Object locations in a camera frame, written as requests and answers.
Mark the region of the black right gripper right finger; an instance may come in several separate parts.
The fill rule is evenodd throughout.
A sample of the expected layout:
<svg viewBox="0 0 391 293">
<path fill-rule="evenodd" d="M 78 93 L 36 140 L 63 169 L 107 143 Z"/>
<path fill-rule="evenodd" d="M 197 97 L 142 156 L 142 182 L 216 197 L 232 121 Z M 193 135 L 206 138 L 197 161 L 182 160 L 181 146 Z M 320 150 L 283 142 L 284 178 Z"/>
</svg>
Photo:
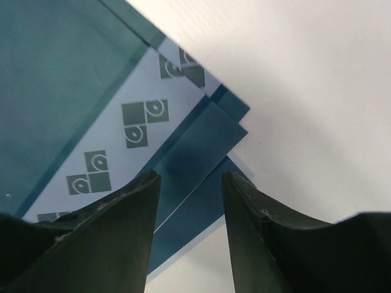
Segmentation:
<svg viewBox="0 0 391 293">
<path fill-rule="evenodd" d="M 390 214 L 304 215 L 235 172 L 222 195 L 236 292 L 389 292 Z"/>
</svg>

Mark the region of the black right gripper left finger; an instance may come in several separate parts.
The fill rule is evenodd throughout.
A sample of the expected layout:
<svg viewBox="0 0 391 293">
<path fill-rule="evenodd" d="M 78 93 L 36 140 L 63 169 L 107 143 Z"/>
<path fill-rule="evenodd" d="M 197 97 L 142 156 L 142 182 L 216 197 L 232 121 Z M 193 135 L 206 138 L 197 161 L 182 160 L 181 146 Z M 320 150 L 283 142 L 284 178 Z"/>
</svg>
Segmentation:
<svg viewBox="0 0 391 293">
<path fill-rule="evenodd" d="M 1 214 L 1 291 L 143 292 L 160 189 L 150 170 L 53 222 Z"/>
</svg>

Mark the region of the blue patterned placemat cloth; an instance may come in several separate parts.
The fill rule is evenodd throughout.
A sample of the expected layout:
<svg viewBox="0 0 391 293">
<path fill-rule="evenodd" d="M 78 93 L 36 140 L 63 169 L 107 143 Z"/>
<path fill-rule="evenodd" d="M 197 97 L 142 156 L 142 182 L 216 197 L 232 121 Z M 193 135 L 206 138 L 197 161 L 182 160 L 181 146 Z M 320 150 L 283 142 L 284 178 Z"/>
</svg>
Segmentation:
<svg viewBox="0 0 391 293">
<path fill-rule="evenodd" d="M 2 1 L 1 214 L 53 222 L 153 170 L 158 267 L 222 215 L 217 177 L 246 135 L 248 106 L 184 70 L 114 1 Z"/>
</svg>

